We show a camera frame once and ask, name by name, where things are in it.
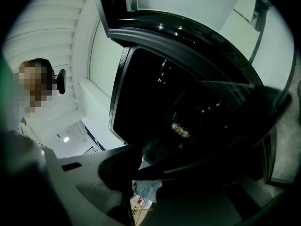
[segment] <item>clothing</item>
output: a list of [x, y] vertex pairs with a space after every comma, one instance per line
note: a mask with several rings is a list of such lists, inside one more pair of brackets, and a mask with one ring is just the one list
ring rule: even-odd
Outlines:
[[19, 127], [17, 129], [17, 131], [25, 136], [25, 137], [28, 137], [30, 138], [31, 140], [37, 142], [40, 146], [42, 147], [46, 147], [45, 146], [45, 142], [43, 141], [42, 138], [40, 138], [34, 131], [33, 129], [30, 127], [30, 126], [26, 126], [23, 122], [21, 122], [19, 124]]
[[137, 195], [151, 200], [153, 202], [157, 202], [157, 191], [162, 187], [162, 183], [160, 181], [136, 181], [137, 184]]

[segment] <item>dark hair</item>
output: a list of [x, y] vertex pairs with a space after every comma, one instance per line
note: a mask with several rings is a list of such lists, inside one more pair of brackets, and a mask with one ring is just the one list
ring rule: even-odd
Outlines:
[[52, 91], [52, 85], [55, 84], [55, 72], [52, 69], [49, 60], [44, 58], [35, 58], [28, 61], [30, 67], [42, 67], [46, 68], [46, 73], [42, 73], [41, 78], [46, 79], [47, 90]]

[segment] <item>glass panel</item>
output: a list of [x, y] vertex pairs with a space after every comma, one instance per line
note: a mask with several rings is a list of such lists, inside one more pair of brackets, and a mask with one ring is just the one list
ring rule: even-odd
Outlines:
[[220, 31], [238, 0], [127, 0], [127, 9], [181, 15]]

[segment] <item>person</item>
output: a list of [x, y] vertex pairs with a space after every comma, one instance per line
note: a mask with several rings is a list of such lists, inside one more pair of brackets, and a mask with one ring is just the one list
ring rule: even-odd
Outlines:
[[56, 90], [54, 70], [47, 59], [36, 58], [22, 62], [15, 79], [18, 88], [15, 90], [14, 107], [18, 126], [12, 129], [46, 147], [43, 139], [27, 124], [25, 115], [30, 117], [41, 107], [47, 106], [47, 101], [54, 99]]

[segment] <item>gray surface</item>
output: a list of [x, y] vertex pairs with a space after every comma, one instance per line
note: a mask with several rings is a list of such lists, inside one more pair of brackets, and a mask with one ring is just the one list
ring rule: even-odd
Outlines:
[[174, 198], [160, 200], [142, 225], [232, 226], [243, 221], [222, 188], [200, 188], [199, 181], [192, 178], [188, 189], [179, 189]]
[[239, 174], [236, 183], [249, 195], [249, 197], [262, 209], [273, 198], [281, 194], [284, 190], [279, 187], [265, 183], [264, 178], [253, 181], [243, 174]]
[[289, 87], [292, 103], [277, 124], [277, 152], [272, 178], [293, 182], [301, 155], [301, 127], [297, 86], [301, 80], [301, 56], [297, 53], [293, 80]]

